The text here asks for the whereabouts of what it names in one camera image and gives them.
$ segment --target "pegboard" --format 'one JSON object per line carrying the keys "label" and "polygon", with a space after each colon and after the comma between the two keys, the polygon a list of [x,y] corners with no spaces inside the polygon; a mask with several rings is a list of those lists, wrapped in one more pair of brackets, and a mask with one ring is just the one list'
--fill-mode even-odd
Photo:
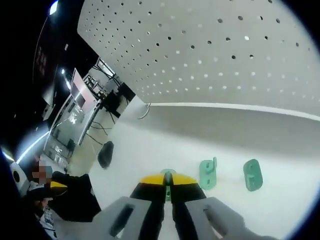
{"label": "pegboard", "polygon": [[80,36],[145,103],[320,116],[320,56],[279,0],[85,0]]}

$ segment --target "white pegboard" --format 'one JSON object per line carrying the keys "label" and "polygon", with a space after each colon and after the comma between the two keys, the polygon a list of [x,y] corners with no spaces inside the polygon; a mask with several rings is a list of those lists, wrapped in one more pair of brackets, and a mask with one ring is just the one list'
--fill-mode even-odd
{"label": "white pegboard", "polygon": [[279,0],[85,0],[80,36],[145,103],[320,116],[320,57]]}

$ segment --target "floor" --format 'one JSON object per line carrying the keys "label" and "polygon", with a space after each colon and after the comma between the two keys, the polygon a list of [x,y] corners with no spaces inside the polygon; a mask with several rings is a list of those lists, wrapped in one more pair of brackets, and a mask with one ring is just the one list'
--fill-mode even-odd
{"label": "floor", "polygon": [[[117,111],[122,114],[127,107],[127,101],[124,97],[122,97],[120,101],[120,106]],[[113,119],[115,122],[118,120],[114,115]],[[108,136],[106,134],[109,134],[115,125],[113,119],[111,118],[110,113],[106,112],[104,108],[97,113],[93,120],[96,123],[92,123],[92,127],[88,129],[82,144],[76,146],[74,149],[70,163],[67,167],[67,173],[69,175],[82,176],[83,174],[89,173],[94,161],[97,160],[99,151],[102,147],[99,143],[104,144],[108,141]],[[96,129],[101,128],[97,123],[100,123],[103,128],[106,128],[105,132],[103,129]]]}

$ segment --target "white table surface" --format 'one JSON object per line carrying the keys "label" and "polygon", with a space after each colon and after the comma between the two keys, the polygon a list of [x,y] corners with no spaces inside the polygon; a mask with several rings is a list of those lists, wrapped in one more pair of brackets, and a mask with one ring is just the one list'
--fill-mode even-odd
{"label": "white table surface", "polygon": [[[90,180],[101,209],[129,196],[141,178],[174,169],[199,180],[217,157],[217,185],[205,191],[244,218],[254,233],[284,239],[304,222],[320,186],[320,122],[250,110],[151,106],[135,97],[108,136],[112,162],[96,161]],[[247,190],[245,162],[257,159],[262,187]],[[177,240],[169,203],[159,240]]]}

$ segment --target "green plastic part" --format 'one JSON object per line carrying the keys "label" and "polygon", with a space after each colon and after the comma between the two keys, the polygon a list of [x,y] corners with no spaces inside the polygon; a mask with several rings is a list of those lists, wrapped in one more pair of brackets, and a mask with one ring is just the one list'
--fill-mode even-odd
{"label": "green plastic part", "polygon": [[[173,169],[163,169],[161,171],[162,174],[165,174],[164,177],[166,178],[165,181],[167,183],[170,182],[170,174],[168,173],[175,173],[176,171]],[[171,201],[171,193],[170,193],[170,186],[166,186],[166,191],[165,191],[165,200],[166,201]]]}
{"label": "green plastic part", "polygon": [[251,159],[250,161],[247,161],[243,165],[243,173],[245,186],[250,192],[261,188],[264,181],[258,160]]}
{"label": "green plastic part", "polygon": [[204,160],[199,166],[199,186],[204,190],[210,190],[217,184],[217,158]]}

